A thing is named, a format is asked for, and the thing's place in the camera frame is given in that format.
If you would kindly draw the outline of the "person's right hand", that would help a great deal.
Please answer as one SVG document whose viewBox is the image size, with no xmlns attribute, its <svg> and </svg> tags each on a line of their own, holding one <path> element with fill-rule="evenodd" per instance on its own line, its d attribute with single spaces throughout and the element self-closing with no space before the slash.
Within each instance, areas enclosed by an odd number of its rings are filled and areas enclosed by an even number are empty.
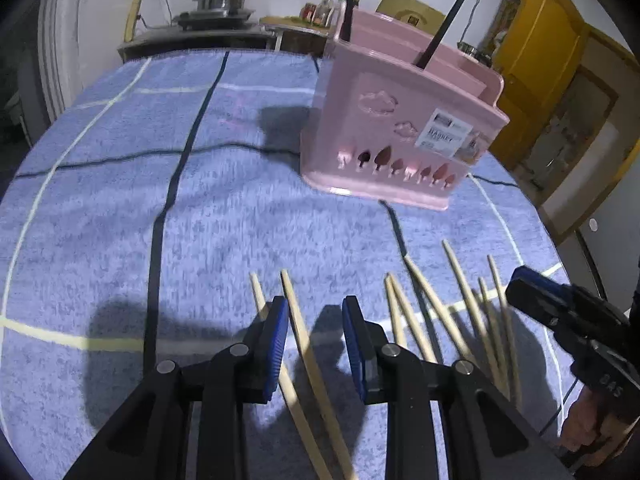
<svg viewBox="0 0 640 480">
<path fill-rule="evenodd" d="M 596 452 L 587 456 L 585 465 L 597 467 L 608 458 L 620 455 L 634 432 L 633 424 L 626 424 L 613 414 L 597 423 L 600 400 L 597 393 L 587 387 L 582 388 L 578 399 L 570 407 L 563 422 L 560 445 L 570 452 L 577 452 L 582 446 L 592 445 L 601 437 L 605 440 Z"/>
</svg>

